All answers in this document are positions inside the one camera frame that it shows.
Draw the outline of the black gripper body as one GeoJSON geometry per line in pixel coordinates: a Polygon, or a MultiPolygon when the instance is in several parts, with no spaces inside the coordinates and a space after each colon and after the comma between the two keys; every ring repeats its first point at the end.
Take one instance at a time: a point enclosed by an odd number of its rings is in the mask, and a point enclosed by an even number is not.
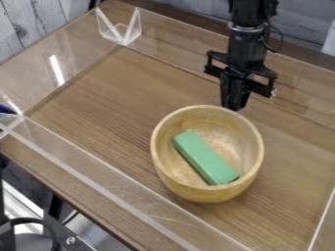
{"type": "Polygon", "coordinates": [[[238,81],[250,81],[252,92],[270,98],[278,78],[265,64],[272,27],[269,24],[257,27],[232,25],[230,29],[229,49],[226,52],[207,51],[205,73],[221,79],[222,73],[229,72],[238,81]]]}

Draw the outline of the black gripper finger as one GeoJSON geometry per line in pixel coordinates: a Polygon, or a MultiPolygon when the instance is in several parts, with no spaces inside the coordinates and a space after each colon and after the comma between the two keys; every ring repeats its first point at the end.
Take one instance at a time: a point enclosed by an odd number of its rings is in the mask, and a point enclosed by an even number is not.
{"type": "Polygon", "coordinates": [[[221,76],[222,106],[236,110],[238,108],[238,80],[229,73],[223,72],[221,76]]]}
{"type": "Polygon", "coordinates": [[[238,82],[238,100],[237,100],[237,108],[241,110],[246,107],[249,98],[250,98],[252,90],[250,90],[250,81],[241,80],[238,82]]]}

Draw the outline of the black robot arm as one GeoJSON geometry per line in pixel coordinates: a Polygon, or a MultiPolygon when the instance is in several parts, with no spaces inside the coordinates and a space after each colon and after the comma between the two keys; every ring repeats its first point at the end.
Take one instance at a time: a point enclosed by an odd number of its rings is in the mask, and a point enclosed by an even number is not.
{"type": "Polygon", "coordinates": [[[230,42],[227,52],[207,51],[205,73],[221,80],[222,106],[238,111],[250,94],[270,98],[278,74],[266,66],[270,47],[270,20],[278,0],[230,0],[230,42]]]}

